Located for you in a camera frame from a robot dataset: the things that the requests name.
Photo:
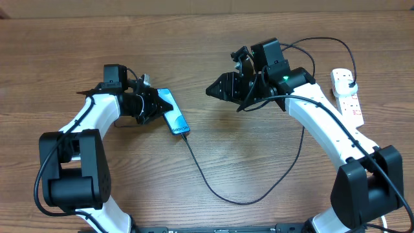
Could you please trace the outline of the Samsung Galaxy smartphone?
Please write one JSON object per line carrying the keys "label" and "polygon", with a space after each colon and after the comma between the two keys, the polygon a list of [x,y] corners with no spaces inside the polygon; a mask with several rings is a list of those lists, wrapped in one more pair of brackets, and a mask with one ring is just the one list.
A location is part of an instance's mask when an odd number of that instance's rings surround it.
{"label": "Samsung Galaxy smartphone", "polygon": [[164,113],[166,121],[172,135],[185,134],[190,132],[190,127],[186,122],[180,108],[178,107],[169,89],[158,89],[158,95],[165,102],[172,105],[173,109]]}

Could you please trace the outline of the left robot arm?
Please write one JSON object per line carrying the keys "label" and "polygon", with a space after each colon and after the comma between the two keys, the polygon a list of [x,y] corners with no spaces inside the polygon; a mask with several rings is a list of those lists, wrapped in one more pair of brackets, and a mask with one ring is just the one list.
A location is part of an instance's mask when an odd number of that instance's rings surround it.
{"label": "left robot arm", "polygon": [[103,81],[82,91],[85,105],[60,130],[39,138],[40,168],[34,181],[34,203],[50,217],[78,216],[95,232],[138,232],[133,217],[111,196],[111,175],[103,138],[122,116],[145,125],[172,110],[149,75],[134,75],[119,64],[103,68]]}

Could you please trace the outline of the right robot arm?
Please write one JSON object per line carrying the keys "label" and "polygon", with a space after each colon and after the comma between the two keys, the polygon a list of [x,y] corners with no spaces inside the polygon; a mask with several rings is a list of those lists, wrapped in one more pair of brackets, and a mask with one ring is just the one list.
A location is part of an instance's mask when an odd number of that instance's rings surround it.
{"label": "right robot arm", "polygon": [[328,101],[314,74],[291,69],[272,38],[233,52],[235,71],[220,75],[206,94],[253,111],[269,102],[309,131],[334,164],[337,174],[331,207],[304,223],[279,223],[278,232],[364,232],[376,218],[407,208],[402,156],[380,147],[348,123]]}

